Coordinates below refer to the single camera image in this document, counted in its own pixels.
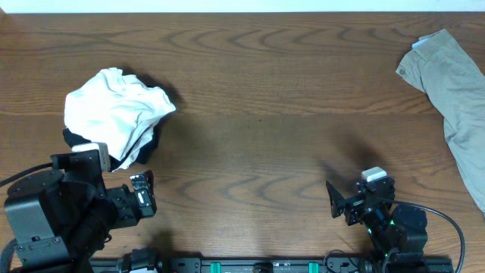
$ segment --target beige fabric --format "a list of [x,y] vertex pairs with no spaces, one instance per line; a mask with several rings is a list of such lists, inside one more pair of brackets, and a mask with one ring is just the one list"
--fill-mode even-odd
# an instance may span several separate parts
[[460,175],[485,212],[485,77],[448,31],[423,39],[396,73],[425,92],[443,115],[445,140]]

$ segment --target black cable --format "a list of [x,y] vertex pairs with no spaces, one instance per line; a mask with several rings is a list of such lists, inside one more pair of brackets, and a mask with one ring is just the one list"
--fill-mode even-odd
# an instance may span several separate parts
[[[330,273],[336,273],[334,270],[330,269],[330,268],[328,267],[328,264],[327,264],[327,257],[328,257],[328,256],[329,256],[331,253],[333,253],[333,252],[340,252],[340,253],[346,254],[346,253],[345,253],[343,250],[340,250],[340,249],[332,249],[332,250],[331,250],[329,253],[327,253],[327,254],[325,255],[325,258],[324,258],[324,265],[325,265],[325,267],[327,267],[327,271],[329,271]],[[350,259],[350,257],[347,257],[347,259],[349,260],[349,262],[350,262],[352,265],[354,265],[354,266],[355,266],[355,268],[357,268],[357,270],[355,270],[355,271],[351,271],[350,273],[357,273],[357,272],[358,272],[358,266],[357,266],[357,265],[354,263],[354,261],[352,261],[352,260]]]
[[6,184],[9,184],[10,182],[16,181],[19,178],[22,178],[28,174],[32,174],[34,171],[42,170],[43,168],[49,168],[52,167],[52,163],[45,163],[36,167],[31,167],[30,169],[27,169],[25,171],[22,171],[12,177],[9,177],[2,182],[0,182],[0,187],[5,186]]
[[456,270],[455,270],[455,273],[460,273],[460,271],[462,270],[462,267],[463,267],[463,262],[465,261],[465,236],[463,236],[463,232],[462,232],[461,228],[458,226],[458,224],[456,224],[455,221],[453,221],[453,219],[451,219],[448,215],[437,211],[436,209],[428,208],[426,206],[421,206],[421,205],[413,204],[413,203],[410,203],[410,202],[403,202],[403,201],[395,201],[395,200],[385,199],[385,198],[381,198],[381,197],[376,196],[376,195],[374,195],[374,197],[381,200],[381,201],[384,201],[384,202],[397,204],[397,205],[411,206],[411,207],[414,207],[414,208],[418,208],[418,209],[422,209],[422,210],[425,210],[425,211],[428,211],[428,212],[432,212],[432,213],[434,213],[438,216],[445,218],[450,224],[452,224],[453,227],[455,227],[456,231],[458,232],[458,235],[460,236],[460,259],[458,261],[458,266],[456,267]]
[[0,273],[8,273],[10,271],[10,265],[14,258],[15,247],[17,245],[17,239],[13,239],[8,243],[2,251],[2,261],[0,263]]
[[399,249],[397,249],[396,247],[389,250],[389,252],[386,254],[386,258],[384,259],[384,262],[382,263],[382,269],[381,269],[382,273],[386,273],[387,263],[389,262],[391,255],[398,252],[399,252]]

